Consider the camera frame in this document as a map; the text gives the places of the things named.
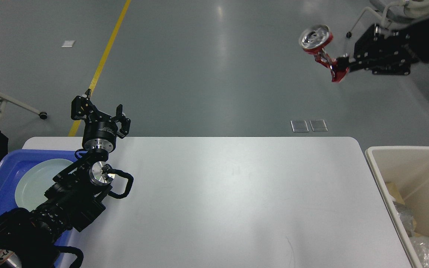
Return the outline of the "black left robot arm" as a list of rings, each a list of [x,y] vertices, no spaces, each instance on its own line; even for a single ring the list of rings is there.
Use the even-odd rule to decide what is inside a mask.
[[[118,105],[112,117],[91,102],[92,91],[76,96],[70,117],[85,122],[82,156],[54,175],[45,192],[46,201],[34,210],[14,208],[0,215],[0,268],[53,268],[61,254],[76,258],[71,268],[82,265],[84,254],[56,241],[66,231],[82,232],[106,209],[105,197],[126,198],[134,178],[107,163],[116,139],[129,134],[131,120]]]

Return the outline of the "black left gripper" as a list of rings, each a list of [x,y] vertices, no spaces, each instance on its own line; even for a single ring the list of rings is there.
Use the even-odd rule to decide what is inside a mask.
[[[82,96],[76,96],[70,106],[72,120],[85,120],[82,136],[82,148],[85,151],[105,150],[111,153],[116,148],[117,139],[125,138],[130,132],[131,119],[123,112],[123,105],[116,107],[115,116],[108,120],[101,119],[102,114],[91,102],[92,90]]]

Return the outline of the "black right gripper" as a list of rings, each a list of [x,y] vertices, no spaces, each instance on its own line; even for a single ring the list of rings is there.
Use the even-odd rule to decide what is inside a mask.
[[[405,76],[417,62],[429,63],[429,15],[397,30],[371,25],[355,42],[349,72]]]

